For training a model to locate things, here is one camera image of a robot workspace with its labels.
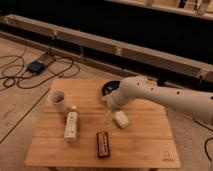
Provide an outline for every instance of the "black cable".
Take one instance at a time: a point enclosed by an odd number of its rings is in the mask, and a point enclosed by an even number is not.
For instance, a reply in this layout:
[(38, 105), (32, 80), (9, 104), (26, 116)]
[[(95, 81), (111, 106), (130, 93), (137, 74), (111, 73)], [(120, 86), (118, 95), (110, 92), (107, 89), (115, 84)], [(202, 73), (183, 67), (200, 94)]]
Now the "black cable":
[(208, 138), (206, 141), (205, 141), (205, 144), (204, 144), (204, 149), (205, 149), (205, 153), (206, 153), (206, 156), (208, 157), (209, 161), (212, 161), (211, 157), (209, 156), (209, 153), (208, 153), (208, 150), (207, 150), (207, 145), (210, 141), (212, 141), (213, 138)]
[(20, 122), (37, 106), (37, 104), (45, 97), (50, 88), (44, 92), (44, 94), (31, 106), (31, 108), (24, 114), (24, 116), (11, 128), (11, 130), (1, 139), (0, 144), (11, 134), (11, 132), (20, 124)]
[(197, 123), (198, 125), (202, 126), (203, 128), (213, 132), (213, 129), (209, 128), (208, 126), (204, 125), (203, 123), (199, 122), (198, 120), (196, 119), (193, 119), (195, 123)]
[[(69, 64), (69, 62), (65, 62), (65, 61), (61, 61), (60, 59), (69, 59), (71, 60), (71, 62), (73, 63), (73, 66), (76, 66), (77, 67), (77, 72), (72, 74), (72, 75), (68, 75), (68, 76), (61, 76), (61, 75), (57, 75), (59, 78), (70, 78), (70, 77), (74, 77), (75, 75), (77, 75), (79, 72), (80, 72), (80, 67), (76, 64), (74, 64), (73, 62), (73, 59), (70, 58), (70, 57), (66, 57), (66, 58), (63, 58), (63, 57), (55, 57), (56, 59), (56, 62), (58, 63), (64, 63), (64, 64)], [(56, 73), (54, 71), (51, 70), (51, 68), (48, 68), (48, 71), (53, 74), (53, 75), (56, 75)]]
[[(68, 58), (68, 57), (61, 57), (61, 59), (69, 59), (69, 60), (72, 60), (71, 58)], [(77, 75), (77, 74), (80, 72), (80, 67), (79, 67), (78, 65), (74, 64), (73, 60), (72, 60), (72, 62), (69, 63), (69, 64), (70, 64), (70, 66), (69, 66), (68, 68), (66, 68), (66, 69), (64, 69), (64, 70), (62, 70), (62, 71), (60, 71), (60, 72), (58, 72), (58, 73), (54, 73), (53, 76), (51, 76), (51, 77), (49, 77), (49, 78), (43, 80), (43, 81), (40, 82), (39, 84), (36, 84), (36, 85), (33, 85), (33, 86), (29, 86), (29, 87), (24, 87), (24, 86), (20, 85), (20, 83), (21, 83), (23, 80), (25, 80), (25, 78), (23, 78), (23, 76), (24, 76), (24, 74), (25, 74), (26, 72), (24, 72), (24, 73), (21, 75), (21, 77), (18, 79), (18, 81), (17, 81), (16, 84), (17, 84), (17, 86), (18, 86), (20, 89), (32, 89), (32, 88), (36, 88), (36, 87), (38, 87), (38, 86), (40, 86), (40, 85), (46, 83), (48, 80), (50, 80), (50, 79), (52, 79), (52, 78), (54, 78), (54, 77), (56, 77), (56, 76), (60, 76), (62, 73), (64, 73), (64, 72), (70, 70), (70, 69), (73, 67), (73, 65), (77, 66), (77, 72), (74, 73), (73, 75), (69, 76), (69, 77), (73, 77), (73, 76)]]

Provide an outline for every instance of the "white mug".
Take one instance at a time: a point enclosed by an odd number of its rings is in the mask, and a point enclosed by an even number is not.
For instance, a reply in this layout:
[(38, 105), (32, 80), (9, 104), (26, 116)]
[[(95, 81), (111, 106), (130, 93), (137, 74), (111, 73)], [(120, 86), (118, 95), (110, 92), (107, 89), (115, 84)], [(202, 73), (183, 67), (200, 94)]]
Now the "white mug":
[(63, 91), (53, 91), (48, 96), (48, 101), (57, 110), (58, 113), (66, 112), (66, 96)]

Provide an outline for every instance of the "bottle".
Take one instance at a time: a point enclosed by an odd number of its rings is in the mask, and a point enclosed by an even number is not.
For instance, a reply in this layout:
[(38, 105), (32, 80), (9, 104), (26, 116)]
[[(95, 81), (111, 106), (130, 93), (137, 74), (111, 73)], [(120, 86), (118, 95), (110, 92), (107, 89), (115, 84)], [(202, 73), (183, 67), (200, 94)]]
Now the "bottle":
[(77, 125), (78, 125), (78, 113), (77, 107), (72, 106), (71, 112), (67, 115), (66, 127), (64, 131), (64, 138), (67, 141), (76, 141), (77, 140)]

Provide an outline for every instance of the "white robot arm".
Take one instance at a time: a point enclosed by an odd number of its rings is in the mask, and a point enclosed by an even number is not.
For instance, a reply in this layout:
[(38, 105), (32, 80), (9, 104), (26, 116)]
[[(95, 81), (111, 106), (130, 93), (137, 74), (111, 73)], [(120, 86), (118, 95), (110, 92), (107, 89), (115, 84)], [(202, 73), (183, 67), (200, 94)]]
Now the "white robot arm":
[(109, 95), (107, 105), (117, 111), (136, 98), (151, 100), (213, 125), (213, 93), (152, 86), (145, 77), (128, 77)]

